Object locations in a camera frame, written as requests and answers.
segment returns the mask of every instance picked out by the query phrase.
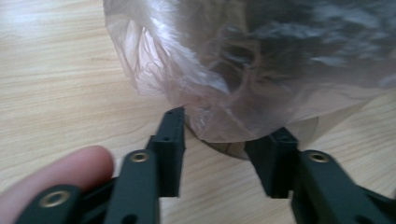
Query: metal rivet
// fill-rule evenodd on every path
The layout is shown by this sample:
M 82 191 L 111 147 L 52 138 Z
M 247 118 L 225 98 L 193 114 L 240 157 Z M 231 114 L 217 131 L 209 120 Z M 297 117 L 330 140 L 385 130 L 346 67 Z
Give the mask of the metal rivet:
M 148 159 L 149 159 L 149 154 L 144 153 L 144 152 L 136 153 L 131 156 L 131 161 L 134 161 L 134 162 L 142 162 L 142 161 L 146 161 Z
M 66 202 L 70 198 L 70 193 L 66 190 L 58 190 L 47 194 L 40 200 L 42 207 L 54 207 Z
M 327 157 L 325 154 L 318 153 L 318 152 L 311 152 L 309 153 L 309 159 L 311 161 L 316 161 L 316 162 L 329 162 L 329 157 Z

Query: wooden table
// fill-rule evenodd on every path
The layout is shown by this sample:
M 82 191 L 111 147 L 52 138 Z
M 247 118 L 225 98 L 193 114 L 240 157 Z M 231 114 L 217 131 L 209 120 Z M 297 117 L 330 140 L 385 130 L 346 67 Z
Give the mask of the wooden table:
M 115 160 L 142 148 L 171 106 L 141 96 L 123 75 L 101 1 L 0 2 L 0 190 L 88 145 Z M 163 223 L 294 223 L 288 200 L 264 197 L 249 162 L 190 133 L 181 198 L 162 200 Z M 356 182 L 396 188 L 396 93 L 379 97 L 311 148 L 334 155 Z

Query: clear plastic bag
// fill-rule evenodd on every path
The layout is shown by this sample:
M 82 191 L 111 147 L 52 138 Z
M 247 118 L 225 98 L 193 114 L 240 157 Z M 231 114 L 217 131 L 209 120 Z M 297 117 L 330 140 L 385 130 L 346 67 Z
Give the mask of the clear plastic bag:
M 207 142 L 244 142 L 396 86 L 396 1 L 105 0 L 140 93 Z

